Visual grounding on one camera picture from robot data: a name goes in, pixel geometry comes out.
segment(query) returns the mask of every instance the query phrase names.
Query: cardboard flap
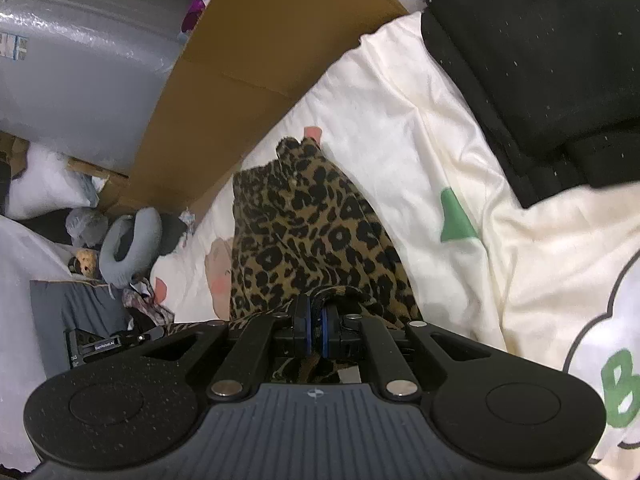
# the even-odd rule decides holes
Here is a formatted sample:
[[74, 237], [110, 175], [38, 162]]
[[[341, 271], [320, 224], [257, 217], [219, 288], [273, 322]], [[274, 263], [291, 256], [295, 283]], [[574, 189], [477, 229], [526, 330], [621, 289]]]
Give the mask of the cardboard flap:
[[164, 88], [127, 193], [166, 210], [202, 195], [396, 0], [212, 0]]

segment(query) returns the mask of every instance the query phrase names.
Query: leopard print garment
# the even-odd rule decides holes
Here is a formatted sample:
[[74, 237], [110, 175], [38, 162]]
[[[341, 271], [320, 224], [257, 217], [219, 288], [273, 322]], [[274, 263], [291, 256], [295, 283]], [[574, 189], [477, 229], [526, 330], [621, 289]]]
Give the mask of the leopard print garment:
[[300, 293], [312, 308], [347, 296], [339, 312], [341, 304], [390, 328], [422, 319], [398, 253], [348, 177], [312, 139], [283, 139], [276, 152], [234, 175], [232, 325], [287, 311]]

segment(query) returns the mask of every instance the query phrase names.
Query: travel pillow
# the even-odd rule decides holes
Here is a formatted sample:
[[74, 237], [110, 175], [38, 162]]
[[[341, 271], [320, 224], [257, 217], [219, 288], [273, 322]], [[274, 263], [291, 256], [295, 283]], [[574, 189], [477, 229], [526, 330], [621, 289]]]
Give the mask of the travel pillow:
[[[126, 256], [118, 261], [116, 254], [122, 237], [133, 229], [133, 241]], [[152, 207], [141, 209], [135, 220], [131, 215], [118, 218], [107, 232], [100, 250], [100, 273], [104, 281], [117, 288], [125, 288], [132, 277], [147, 270], [158, 257], [162, 222]]]

